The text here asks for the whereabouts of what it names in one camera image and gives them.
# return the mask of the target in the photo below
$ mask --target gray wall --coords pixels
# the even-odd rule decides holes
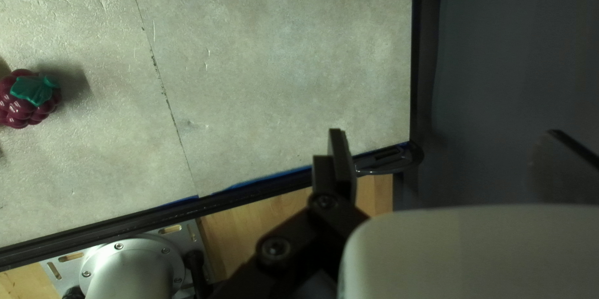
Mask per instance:
[[[424,206],[535,201],[535,140],[599,152],[599,0],[442,0]]]

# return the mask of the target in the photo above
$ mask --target black metal frame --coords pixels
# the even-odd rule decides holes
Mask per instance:
[[[412,142],[406,142],[401,147],[402,151],[406,153],[421,152],[420,148]],[[354,157],[354,161],[376,156],[378,153],[387,153],[393,148],[395,146],[357,155]],[[404,163],[406,167],[412,165],[411,161]],[[242,188],[224,190],[201,198],[185,199],[6,246],[0,249],[0,272],[307,188],[311,186],[311,174],[311,168],[306,168],[275,179],[256,181]]]
[[[430,72],[430,69],[424,69],[419,64],[436,62],[436,51],[430,52],[430,50],[436,50],[437,47],[438,10],[426,10],[425,7],[431,6],[429,2],[430,0],[413,0],[412,6],[413,96],[411,114],[413,125],[416,122],[413,115],[416,111],[418,76],[422,71]],[[430,30],[434,31],[432,35],[428,33]],[[401,149],[398,149],[398,146],[390,146],[354,156],[355,163],[361,161],[359,175],[376,174],[377,169],[378,173],[382,173],[382,170],[379,169],[382,165],[385,165],[385,173],[397,173],[409,166],[417,165],[422,160],[422,150],[416,143],[406,142],[401,145]],[[364,161],[368,159],[374,162],[370,166],[364,165]],[[0,272],[309,186],[311,186],[311,169],[305,169],[275,179],[257,181],[242,188],[225,190],[202,198],[187,199],[13,244],[0,248]]]

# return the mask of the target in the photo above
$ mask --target gray table surface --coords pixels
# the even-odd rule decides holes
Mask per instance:
[[[0,246],[408,140],[411,0],[0,0],[0,76],[64,104],[0,127]]]

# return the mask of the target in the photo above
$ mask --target concrete-textured surface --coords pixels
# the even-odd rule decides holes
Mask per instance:
[[[0,0],[0,69],[64,104],[0,129],[0,246],[408,140],[411,0]]]
[[[135,0],[0,0],[0,26],[4,68],[64,86],[41,124],[0,126],[0,246],[196,194]]]
[[[426,206],[535,202],[527,163],[561,129],[599,152],[599,0],[443,0]]]
[[[200,195],[408,140],[411,0],[138,0]]]

